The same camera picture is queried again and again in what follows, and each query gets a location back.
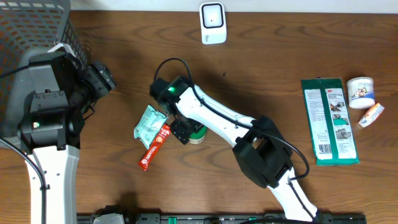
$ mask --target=white plastic arm segment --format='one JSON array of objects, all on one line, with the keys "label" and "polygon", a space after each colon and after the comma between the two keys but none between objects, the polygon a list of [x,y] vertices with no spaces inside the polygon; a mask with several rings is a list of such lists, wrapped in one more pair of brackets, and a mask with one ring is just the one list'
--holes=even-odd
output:
[{"label": "white plastic arm segment", "polygon": [[[198,86],[195,89],[200,98],[203,98],[209,106],[223,113],[224,115],[238,120],[248,126],[252,126],[251,121],[254,118],[241,115],[229,108],[223,106],[219,102],[213,100],[206,95]],[[176,103],[179,112],[187,118],[194,119],[206,127],[210,128],[216,134],[225,139],[231,146],[236,145],[236,138],[243,137],[249,130],[242,127],[236,127],[235,124],[225,120],[217,114],[211,112],[206,106],[201,105],[199,100],[193,94],[192,88],[188,88],[180,96],[180,101]],[[271,192],[275,195],[279,203],[282,205],[285,216],[288,219],[312,221],[310,215],[303,209],[299,200],[294,194],[293,189],[288,185],[288,179],[295,177],[294,169],[288,170],[279,180],[277,188],[270,188]],[[313,217],[316,216],[317,208],[308,200],[299,183],[295,180],[292,181],[294,189],[300,197],[303,204],[307,207]]]},{"label": "white plastic arm segment", "polygon": [[[76,220],[76,170],[79,149],[67,146],[57,151],[56,146],[33,150],[28,156],[45,173],[47,190],[47,224],[75,224]],[[36,172],[27,164],[30,179],[31,224],[42,223],[42,192]]]}]

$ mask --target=gray plastic basket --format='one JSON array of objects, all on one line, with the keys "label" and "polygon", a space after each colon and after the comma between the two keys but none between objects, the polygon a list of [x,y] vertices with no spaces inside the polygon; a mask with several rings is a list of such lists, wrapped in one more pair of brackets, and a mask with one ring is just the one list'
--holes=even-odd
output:
[{"label": "gray plastic basket", "polygon": [[[69,44],[85,66],[87,56],[69,12],[69,0],[0,0],[0,74],[27,65],[31,56],[60,42]],[[17,125],[29,112],[33,91],[28,70],[0,79],[0,136],[17,145]]]}]

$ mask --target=red wrapper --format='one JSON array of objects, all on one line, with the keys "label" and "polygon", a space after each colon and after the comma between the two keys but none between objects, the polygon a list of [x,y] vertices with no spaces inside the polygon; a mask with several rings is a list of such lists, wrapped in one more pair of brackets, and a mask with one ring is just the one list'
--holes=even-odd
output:
[{"label": "red wrapper", "polygon": [[147,153],[145,153],[144,157],[139,161],[138,165],[141,166],[143,170],[147,170],[150,162],[154,159],[157,151],[159,151],[160,147],[162,147],[164,141],[170,135],[170,126],[167,124],[163,124],[162,128],[160,129],[159,133],[157,133],[154,141],[150,145]]}]

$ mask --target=green package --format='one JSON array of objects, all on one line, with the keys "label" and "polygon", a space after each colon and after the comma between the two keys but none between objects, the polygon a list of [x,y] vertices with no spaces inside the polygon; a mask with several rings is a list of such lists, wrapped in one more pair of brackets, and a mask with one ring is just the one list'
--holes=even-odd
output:
[{"label": "green package", "polygon": [[302,80],[317,165],[359,163],[340,78]]}]

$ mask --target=white can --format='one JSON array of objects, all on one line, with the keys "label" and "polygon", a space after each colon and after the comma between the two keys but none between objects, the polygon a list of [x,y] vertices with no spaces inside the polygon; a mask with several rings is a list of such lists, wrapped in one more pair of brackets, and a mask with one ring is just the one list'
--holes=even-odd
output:
[{"label": "white can", "polygon": [[353,78],[347,82],[348,104],[350,108],[365,109],[374,106],[373,79]]}]

